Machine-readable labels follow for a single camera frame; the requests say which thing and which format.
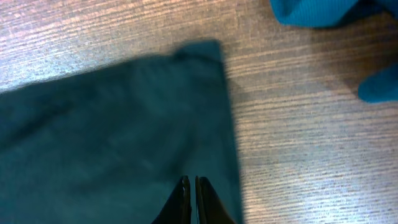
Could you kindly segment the blue polo shirt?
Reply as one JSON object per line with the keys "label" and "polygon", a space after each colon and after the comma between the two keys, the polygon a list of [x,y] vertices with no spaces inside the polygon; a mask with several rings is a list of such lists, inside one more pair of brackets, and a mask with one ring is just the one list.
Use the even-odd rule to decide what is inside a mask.
{"label": "blue polo shirt", "polygon": [[[283,25],[335,28],[389,12],[397,18],[397,0],[271,0],[273,13]],[[397,101],[397,64],[363,81],[358,97],[368,103]]]}

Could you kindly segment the black polo shirt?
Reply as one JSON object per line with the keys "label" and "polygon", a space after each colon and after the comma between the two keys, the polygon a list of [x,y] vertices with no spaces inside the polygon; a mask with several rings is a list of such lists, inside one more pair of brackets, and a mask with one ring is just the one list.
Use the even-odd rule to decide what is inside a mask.
{"label": "black polo shirt", "polygon": [[217,40],[1,94],[2,223],[152,223],[184,175],[243,222]]}

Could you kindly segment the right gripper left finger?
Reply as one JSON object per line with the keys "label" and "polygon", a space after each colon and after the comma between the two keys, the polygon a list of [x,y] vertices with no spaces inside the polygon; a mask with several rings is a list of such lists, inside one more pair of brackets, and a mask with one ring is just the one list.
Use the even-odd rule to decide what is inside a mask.
{"label": "right gripper left finger", "polygon": [[191,224],[190,181],[184,175],[177,182],[152,224]]}

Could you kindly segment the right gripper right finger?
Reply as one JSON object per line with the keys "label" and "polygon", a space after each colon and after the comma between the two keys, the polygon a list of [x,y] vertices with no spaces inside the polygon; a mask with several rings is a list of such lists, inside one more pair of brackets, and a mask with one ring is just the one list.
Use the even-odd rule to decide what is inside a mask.
{"label": "right gripper right finger", "polygon": [[235,224],[206,177],[195,177],[195,196],[199,224]]}

